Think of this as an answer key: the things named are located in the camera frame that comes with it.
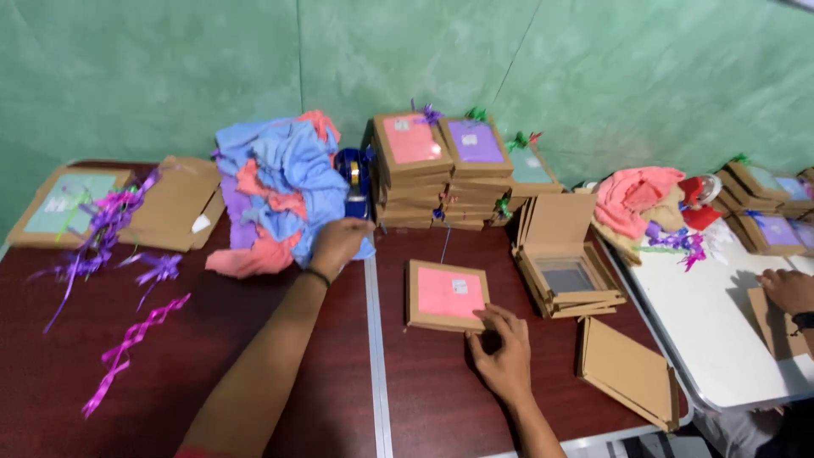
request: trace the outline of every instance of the pink paper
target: pink paper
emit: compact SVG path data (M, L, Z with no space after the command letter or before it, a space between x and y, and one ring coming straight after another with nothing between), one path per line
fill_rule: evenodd
M479 276L418 268L418 311L477 318L472 311L485 308Z
M384 134L390 143L397 164L432 161L441 158L441 147L432 138L430 126L422 114L384 119Z

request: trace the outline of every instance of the blue cloth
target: blue cloth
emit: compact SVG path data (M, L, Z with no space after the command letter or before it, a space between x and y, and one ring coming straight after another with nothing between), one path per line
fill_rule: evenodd
M345 216L348 184L331 167L328 155L339 146L330 130L327 141L317 137L310 121L280 118L272 121L235 124L215 134L221 157L218 169L234 176L249 158L257 161L257 178L281 193L299 191L305 202L308 220L290 210L277 212L259 196L250 196L252 210L244 218L256 220L277 241L300 231L300 242L291 255L302 267L311 261L311 247L326 223ZM376 250L367 239L353 259L367 259Z

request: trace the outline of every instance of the hand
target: hand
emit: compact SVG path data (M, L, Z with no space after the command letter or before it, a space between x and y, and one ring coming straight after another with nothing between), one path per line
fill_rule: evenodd
M310 266L333 281L342 266L359 251L363 237L376 226L364 219L342 218L327 223L313 244Z
M773 271L767 269L758 275L769 299L785 313L797 315L814 311L814 277L798 271Z
M475 367L484 377L486 385L509 407L526 399L533 401L532 348L528 343L526 320L518 319L510 311L493 304L486 304L486 310L474 313L492 321L503 340L503 345L494 355L487 355L478 336L466 331Z

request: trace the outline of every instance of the painted wall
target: painted wall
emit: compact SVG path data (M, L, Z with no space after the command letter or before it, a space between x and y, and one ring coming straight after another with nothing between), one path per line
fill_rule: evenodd
M320 108L361 139L411 97L544 130L567 184L814 163L814 14L765 0L0 0L0 235L57 165L204 156Z

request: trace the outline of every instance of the white table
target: white table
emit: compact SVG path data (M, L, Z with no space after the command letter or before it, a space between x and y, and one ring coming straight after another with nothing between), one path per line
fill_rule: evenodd
M775 361L746 295L763 270L814 274L814 259L755 256L737 241L724 246L724 255L728 265L707 259L684 273L677 264L682 255L642 253L643 266L629 269L640 310L695 407L738 412L814 397L814 361L808 355Z

